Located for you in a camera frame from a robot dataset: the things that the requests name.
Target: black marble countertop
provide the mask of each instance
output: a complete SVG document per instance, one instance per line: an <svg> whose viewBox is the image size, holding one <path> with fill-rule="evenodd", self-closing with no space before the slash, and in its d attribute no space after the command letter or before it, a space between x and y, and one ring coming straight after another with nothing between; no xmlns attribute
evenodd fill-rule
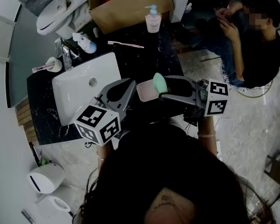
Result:
<svg viewBox="0 0 280 224"><path fill-rule="evenodd" d="M107 41L132 43L145 48L108 45ZM163 76L183 75L170 35L163 24L157 34L148 33L146 24L142 23L106 34L94 42L97 44L97 51L93 54L82 51L82 62L73 63L74 67L97 56L114 52L121 77L131 77L138 84L152 79L156 72ZM74 124L61 126L59 121L52 79L63 72L64 68L58 73L39 71L27 79L30 110L40 145L81 138ZM180 113L158 99L140 102L138 94L135 93L127 120L130 120L128 123L132 126L133 123L154 122Z"/></svg>

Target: bottle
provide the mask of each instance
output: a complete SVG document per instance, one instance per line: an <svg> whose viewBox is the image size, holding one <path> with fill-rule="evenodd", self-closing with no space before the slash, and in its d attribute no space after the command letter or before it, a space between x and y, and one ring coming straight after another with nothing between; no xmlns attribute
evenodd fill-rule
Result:
<svg viewBox="0 0 280 224"><path fill-rule="evenodd" d="M78 45L88 54L94 53L97 50L97 45L90 41L86 34L73 32L73 40L78 42Z"/></svg>
<svg viewBox="0 0 280 224"><path fill-rule="evenodd" d="M150 14L145 16L147 30L149 33L157 33L160 30L160 24L162 20L162 15L157 13L157 6L151 5Z"/></svg>

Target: faucet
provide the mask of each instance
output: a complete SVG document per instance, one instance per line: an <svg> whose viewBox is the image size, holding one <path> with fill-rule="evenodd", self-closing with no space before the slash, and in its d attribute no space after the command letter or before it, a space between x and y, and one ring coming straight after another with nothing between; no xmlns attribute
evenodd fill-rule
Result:
<svg viewBox="0 0 280 224"><path fill-rule="evenodd" d="M55 41L55 49L57 53L57 58L63 58L63 65L66 71L73 69L72 62L80 57L79 49L70 48L71 46L62 38L58 38Z"/></svg>

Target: white sink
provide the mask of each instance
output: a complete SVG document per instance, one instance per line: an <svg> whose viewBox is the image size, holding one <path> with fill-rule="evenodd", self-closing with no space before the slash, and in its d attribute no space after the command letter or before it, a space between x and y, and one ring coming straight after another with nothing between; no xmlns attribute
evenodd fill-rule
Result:
<svg viewBox="0 0 280 224"><path fill-rule="evenodd" d="M75 112L82 105L89 103L106 85L120 79L113 52L53 78L53 92L61 125L72 124Z"/></svg>

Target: bracelet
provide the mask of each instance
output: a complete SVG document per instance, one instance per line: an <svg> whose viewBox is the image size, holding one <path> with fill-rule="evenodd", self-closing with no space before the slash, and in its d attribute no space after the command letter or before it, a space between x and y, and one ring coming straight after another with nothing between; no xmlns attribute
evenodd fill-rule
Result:
<svg viewBox="0 0 280 224"><path fill-rule="evenodd" d="M200 134L199 132L197 133L198 137L203 138L203 139L209 139L212 138L216 135L216 131L214 131L214 134Z"/></svg>
<svg viewBox="0 0 280 224"><path fill-rule="evenodd" d="M100 160L102 160L102 161L105 161L105 159L103 159L103 158L101 158L99 155L98 155L98 152L97 152L97 156L98 156L98 158L100 159Z"/></svg>

